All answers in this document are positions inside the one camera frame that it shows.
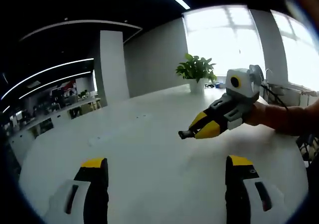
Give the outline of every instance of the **desk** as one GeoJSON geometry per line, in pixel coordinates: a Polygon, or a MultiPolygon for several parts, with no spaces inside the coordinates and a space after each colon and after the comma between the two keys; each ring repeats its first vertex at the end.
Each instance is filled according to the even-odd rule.
{"type": "Polygon", "coordinates": [[[21,130],[16,132],[14,135],[9,137],[8,141],[13,149],[13,152],[19,164],[20,165],[23,164],[25,155],[30,149],[35,139],[30,129],[36,127],[37,125],[39,125],[40,123],[44,122],[45,120],[49,118],[51,119],[54,128],[57,128],[59,126],[64,126],[71,120],[71,117],[68,114],[69,110],[74,109],[76,107],[80,107],[87,103],[98,102],[99,100],[100,98],[86,98],[70,106],[66,106],[60,110],[49,113],[48,115],[40,115],[35,120],[31,121],[28,125],[23,127],[21,130]]]}
{"type": "Polygon", "coordinates": [[[75,177],[82,162],[106,157],[109,223],[224,224],[225,164],[234,154],[252,160],[293,213],[308,191],[293,137],[244,124],[212,139],[179,138],[177,132],[223,93],[206,89],[204,96],[192,95],[184,85],[78,117],[34,141],[19,184],[43,216],[49,197],[75,177]]]}

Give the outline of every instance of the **white flower pot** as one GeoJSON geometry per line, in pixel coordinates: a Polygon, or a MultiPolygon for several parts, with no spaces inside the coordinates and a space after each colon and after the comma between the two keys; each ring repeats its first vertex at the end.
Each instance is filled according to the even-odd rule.
{"type": "Polygon", "coordinates": [[[192,94],[204,94],[205,79],[200,79],[198,83],[196,79],[189,79],[190,92],[192,94]]]}

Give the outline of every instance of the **white wall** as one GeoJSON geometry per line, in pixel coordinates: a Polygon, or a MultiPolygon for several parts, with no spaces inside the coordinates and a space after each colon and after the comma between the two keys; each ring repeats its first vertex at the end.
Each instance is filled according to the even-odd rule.
{"type": "Polygon", "coordinates": [[[173,20],[124,46],[130,97],[179,86],[186,81],[175,74],[187,53],[182,19],[173,20]]]}
{"type": "Polygon", "coordinates": [[[96,86],[98,89],[97,90],[98,96],[101,99],[100,100],[101,106],[104,107],[107,105],[107,101],[106,101],[105,92],[104,92],[102,68],[101,68],[100,31],[96,34],[93,34],[93,36],[95,36],[95,41],[92,44],[91,50],[89,52],[89,56],[94,58],[94,70],[95,70],[96,86]]]}
{"type": "Polygon", "coordinates": [[[94,91],[94,87],[92,87],[92,78],[91,77],[81,77],[75,80],[76,90],[79,93],[87,90],[88,92],[94,91]]]}
{"type": "Polygon", "coordinates": [[[129,99],[123,34],[121,32],[100,32],[100,57],[107,104],[110,105],[129,99]]]}
{"type": "Polygon", "coordinates": [[[30,96],[24,100],[24,108],[29,112],[33,113],[33,107],[37,105],[37,99],[40,93],[35,94],[34,96],[30,96]]]}

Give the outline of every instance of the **green leaves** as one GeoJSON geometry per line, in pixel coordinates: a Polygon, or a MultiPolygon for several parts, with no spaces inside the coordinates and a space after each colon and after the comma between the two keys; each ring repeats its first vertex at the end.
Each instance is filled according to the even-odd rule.
{"type": "Polygon", "coordinates": [[[190,55],[190,54],[188,54],[188,53],[185,54],[185,58],[186,58],[186,60],[188,60],[188,61],[193,60],[193,56],[190,55]]]}
{"type": "Polygon", "coordinates": [[[196,79],[197,82],[201,78],[210,79],[212,82],[217,79],[214,75],[213,65],[210,64],[212,58],[206,60],[205,58],[199,59],[198,56],[192,56],[188,53],[185,54],[186,62],[180,62],[180,65],[176,68],[176,73],[182,76],[183,79],[196,79]]]}

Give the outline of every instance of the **white pillar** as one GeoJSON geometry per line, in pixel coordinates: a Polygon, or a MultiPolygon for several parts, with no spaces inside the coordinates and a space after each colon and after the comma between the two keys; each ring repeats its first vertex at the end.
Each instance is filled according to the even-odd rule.
{"type": "Polygon", "coordinates": [[[107,104],[129,99],[122,32],[100,31],[100,57],[107,104]]]}
{"type": "Polygon", "coordinates": [[[276,21],[270,12],[250,10],[263,46],[268,82],[275,85],[288,84],[286,53],[276,21]]]}

